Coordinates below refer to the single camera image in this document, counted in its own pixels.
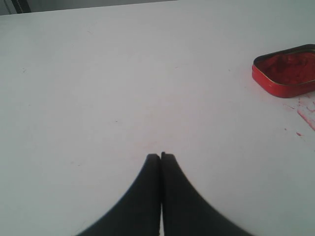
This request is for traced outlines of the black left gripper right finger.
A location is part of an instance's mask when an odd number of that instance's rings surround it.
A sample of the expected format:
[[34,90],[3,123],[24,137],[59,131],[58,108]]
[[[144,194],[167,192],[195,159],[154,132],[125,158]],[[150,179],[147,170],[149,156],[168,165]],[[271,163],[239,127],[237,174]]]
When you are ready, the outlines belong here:
[[166,236],[242,236],[244,230],[208,204],[176,158],[161,154],[162,214]]

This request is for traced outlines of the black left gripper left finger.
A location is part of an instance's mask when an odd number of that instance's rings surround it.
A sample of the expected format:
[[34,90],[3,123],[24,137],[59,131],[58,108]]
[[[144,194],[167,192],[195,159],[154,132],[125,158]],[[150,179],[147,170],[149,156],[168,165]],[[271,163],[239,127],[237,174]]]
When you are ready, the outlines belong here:
[[149,154],[121,199],[79,235],[158,236],[160,215],[160,157]]

